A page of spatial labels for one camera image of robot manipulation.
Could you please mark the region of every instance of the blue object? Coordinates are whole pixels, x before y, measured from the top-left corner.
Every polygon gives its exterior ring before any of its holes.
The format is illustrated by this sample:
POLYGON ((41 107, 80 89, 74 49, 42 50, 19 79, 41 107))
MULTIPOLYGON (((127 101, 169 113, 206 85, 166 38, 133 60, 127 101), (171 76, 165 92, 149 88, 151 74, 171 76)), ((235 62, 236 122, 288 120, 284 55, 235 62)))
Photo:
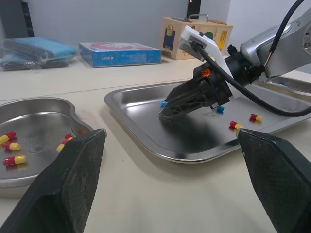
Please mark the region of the blue object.
POLYGON ((161 107, 165 107, 165 105, 167 104, 167 102, 166 101, 161 101, 161 107))
POLYGON ((79 43, 81 56, 93 67, 161 63, 159 49, 139 43, 79 43))
POLYGON ((221 111, 221 112, 223 112, 224 111, 224 107, 223 106, 218 106, 218 108, 217 108, 217 111, 221 111))
POLYGON ((46 50, 48 53, 52 53, 52 55, 48 56, 48 60, 66 58, 71 59, 76 54, 74 46, 56 40, 50 40, 42 37, 16 38, 12 40, 24 45, 24 48, 21 51, 23 54, 32 53, 34 48, 40 48, 46 50))

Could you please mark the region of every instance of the capsule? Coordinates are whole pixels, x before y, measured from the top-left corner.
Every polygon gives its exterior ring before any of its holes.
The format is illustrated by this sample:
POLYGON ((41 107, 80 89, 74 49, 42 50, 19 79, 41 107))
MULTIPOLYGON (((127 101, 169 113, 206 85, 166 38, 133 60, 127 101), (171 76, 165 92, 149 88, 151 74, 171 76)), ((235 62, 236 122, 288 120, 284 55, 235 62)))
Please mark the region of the capsule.
POLYGON ((0 137, 0 145, 14 138, 15 136, 16 136, 16 133, 14 131, 6 133, 5 135, 0 137))
POLYGON ((166 101, 161 101, 161 103, 160 103, 161 107, 165 107, 166 104, 167 104, 166 101))
POLYGON ((223 112, 224 111, 224 107, 223 106, 218 106, 217 111, 223 112))
POLYGON ((15 156, 15 157, 8 157, 3 160, 3 164, 5 166, 9 165, 15 165, 15 164, 22 164, 26 162, 26 156, 21 155, 21 156, 15 156))
POLYGON ((238 123, 237 123, 237 122, 235 122, 235 121, 230 122, 230 126, 232 126, 232 127, 236 128, 237 130, 238 130, 238 129, 242 129, 242 128, 243 128, 243 125, 238 124, 238 123))
POLYGON ((2 144, 2 147, 9 150, 20 150, 21 144, 16 142, 5 142, 2 144))
POLYGON ((256 114, 251 114, 251 119, 253 120, 257 120, 257 121, 262 121, 263 117, 262 116, 258 116, 256 114))
POLYGON ((62 149, 64 148, 64 146, 66 145, 67 142, 68 142, 67 139, 62 140, 61 143, 59 144, 59 146, 56 148, 56 151, 58 153, 60 153, 62 151, 62 149))
POLYGON ((68 141, 72 140, 73 139, 73 136, 70 135, 70 134, 67 134, 66 137, 65 137, 68 141))

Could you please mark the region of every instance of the white wall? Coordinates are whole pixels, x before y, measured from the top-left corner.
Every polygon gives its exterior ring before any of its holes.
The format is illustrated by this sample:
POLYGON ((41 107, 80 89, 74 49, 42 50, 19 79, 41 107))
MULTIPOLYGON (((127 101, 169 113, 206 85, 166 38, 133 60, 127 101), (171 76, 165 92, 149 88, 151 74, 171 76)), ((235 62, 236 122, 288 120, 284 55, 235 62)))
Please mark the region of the white wall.
POLYGON ((163 17, 186 17, 188 0, 28 0, 35 36, 139 42, 159 48, 163 17))
POLYGON ((295 1, 231 0, 227 22, 233 25, 233 31, 229 43, 240 48, 241 43, 281 24, 295 1))
POLYGON ((230 2, 231 0, 202 0, 200 13, 208 14, 209 19, 227 22, 230 2))

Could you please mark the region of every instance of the plastic bag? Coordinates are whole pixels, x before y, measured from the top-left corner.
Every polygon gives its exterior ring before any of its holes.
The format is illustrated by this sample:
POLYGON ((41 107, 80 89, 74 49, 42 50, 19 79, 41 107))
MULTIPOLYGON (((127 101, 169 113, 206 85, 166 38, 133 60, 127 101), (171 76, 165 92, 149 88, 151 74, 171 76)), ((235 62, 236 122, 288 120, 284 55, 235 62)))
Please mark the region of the plastic bag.
POLYGON ((72 45, 41 37, 5 39, 1 47, 6 71, 67 67, 77 53, 72 45))

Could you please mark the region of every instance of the kidney-shaped metal dish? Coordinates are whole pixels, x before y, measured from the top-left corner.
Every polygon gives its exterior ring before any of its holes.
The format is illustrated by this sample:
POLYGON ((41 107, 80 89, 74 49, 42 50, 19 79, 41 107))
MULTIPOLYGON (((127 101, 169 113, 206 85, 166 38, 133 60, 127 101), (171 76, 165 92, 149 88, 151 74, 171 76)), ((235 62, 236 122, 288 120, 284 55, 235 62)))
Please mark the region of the kidney-shaped metal dish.
POLYGON ((58 98, 34 98, 0 105, 0 135, 16 132, 13 140, 19 151, 0 147, 0 195, 21 197, 29 185, 58 156, 56 152, 65 135, 88 133, 93 129, 83 123, 72 103, 58 98), (24 164, 4 166, 6 157, 25 155, 24 164))
MULTIPOLYGON (((311 114, 298 118, 278 116, 241 95, 225 104, 223 113, 201 108, 179 119, 159 118, 160 101, 180 84, 117 90, 106 95, 105 102, 149 151, 179 163, 206 162, 239 148, 236 132, 229 128, 231 121, 246 129, 275 133, 311 117, 311 114), (251 114, 263 116, 263 121, 250 121, 251 114)), ((309 102, 263 87, 250 85, 247 88, 272 106, 286 111, 301 111, 310 106, 309 102)))

